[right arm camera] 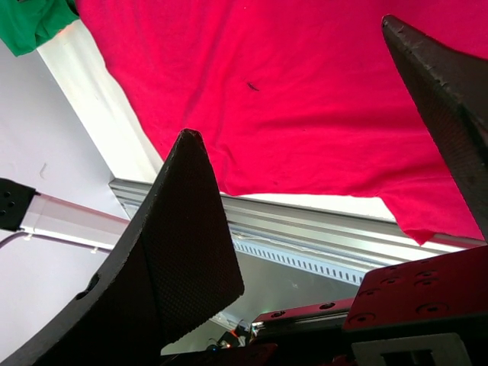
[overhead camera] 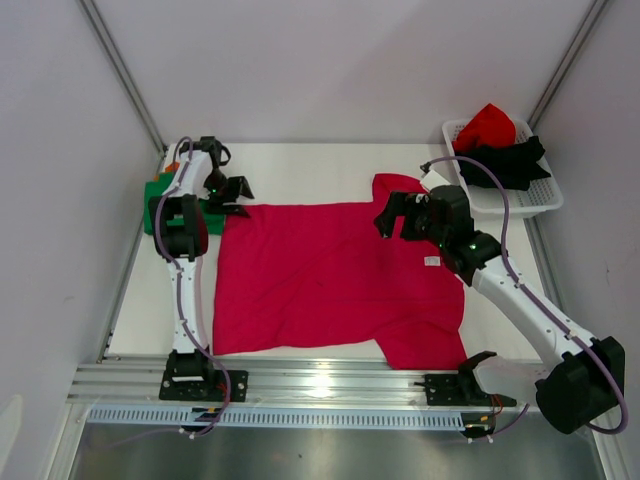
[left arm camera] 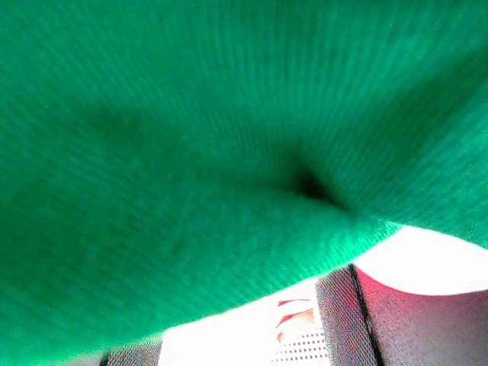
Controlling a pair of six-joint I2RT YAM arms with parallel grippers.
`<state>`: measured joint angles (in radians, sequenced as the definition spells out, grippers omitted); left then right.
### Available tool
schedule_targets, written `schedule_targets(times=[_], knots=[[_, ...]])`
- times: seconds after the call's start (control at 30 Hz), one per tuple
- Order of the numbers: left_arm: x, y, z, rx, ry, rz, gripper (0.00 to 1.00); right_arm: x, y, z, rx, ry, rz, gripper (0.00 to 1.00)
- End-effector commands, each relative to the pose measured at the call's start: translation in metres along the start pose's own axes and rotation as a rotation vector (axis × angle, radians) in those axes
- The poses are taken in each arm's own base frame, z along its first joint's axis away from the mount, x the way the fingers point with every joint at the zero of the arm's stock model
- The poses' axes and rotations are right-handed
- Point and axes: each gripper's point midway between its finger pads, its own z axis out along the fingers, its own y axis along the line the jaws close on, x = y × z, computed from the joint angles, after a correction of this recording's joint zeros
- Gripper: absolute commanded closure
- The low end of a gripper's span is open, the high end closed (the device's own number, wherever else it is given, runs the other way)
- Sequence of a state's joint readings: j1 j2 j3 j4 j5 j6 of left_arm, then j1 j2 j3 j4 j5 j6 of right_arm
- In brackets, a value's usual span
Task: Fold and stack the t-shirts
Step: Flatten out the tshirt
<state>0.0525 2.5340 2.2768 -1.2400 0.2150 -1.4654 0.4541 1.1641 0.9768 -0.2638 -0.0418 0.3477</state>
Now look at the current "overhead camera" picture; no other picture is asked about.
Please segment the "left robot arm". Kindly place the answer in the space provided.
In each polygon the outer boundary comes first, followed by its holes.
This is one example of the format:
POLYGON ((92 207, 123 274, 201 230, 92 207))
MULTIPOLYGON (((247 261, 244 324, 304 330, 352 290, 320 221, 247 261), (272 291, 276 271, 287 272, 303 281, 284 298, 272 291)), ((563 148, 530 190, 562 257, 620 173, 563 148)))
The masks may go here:
POLYGON ((174 149, 169 184, 147 200, 154 246, 168 268, 173 294, 173 340, 160 387, 162 400, 246 399, 248 373, 227 371, 213 360, 201 289, 209 248, 206 216, 247 218, 237 200, 254 197, 245 177, 228 177, 221 171, 230 160, 229 149, 216 137, 185 137, 174 149))

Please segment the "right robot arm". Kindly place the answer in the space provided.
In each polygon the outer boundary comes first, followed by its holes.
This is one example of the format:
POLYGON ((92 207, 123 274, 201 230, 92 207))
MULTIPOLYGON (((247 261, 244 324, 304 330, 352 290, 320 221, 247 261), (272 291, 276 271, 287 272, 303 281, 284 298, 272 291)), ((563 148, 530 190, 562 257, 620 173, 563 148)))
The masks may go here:
POLYGON ((253 205, 227 221, 217 272, 219 354, 374 341, 395 369, 459 369, 464 401, 494 394, 536 405, 565 434, 612 408, 629 420, 622 346, 539 297, 504 240, 475 229, 460 187, 425 190, 383 173, 365 203, 253 205), (465 287, 516 326, 544 371, 466 354, 465 287))

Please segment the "pink t shirt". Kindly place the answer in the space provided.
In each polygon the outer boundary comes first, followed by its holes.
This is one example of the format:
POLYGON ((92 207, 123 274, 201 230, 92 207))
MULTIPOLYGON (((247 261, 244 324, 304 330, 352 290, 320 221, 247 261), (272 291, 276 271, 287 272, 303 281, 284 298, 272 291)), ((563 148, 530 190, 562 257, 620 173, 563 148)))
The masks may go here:
POLYGON ((253 205, 227 219, 214 352, 374 341, 395 369, 457 368, 466 359, 463 284, 433 245, 380 236, 374 220, 394 191, 421 185, 382 173, 368 202, 253 205))

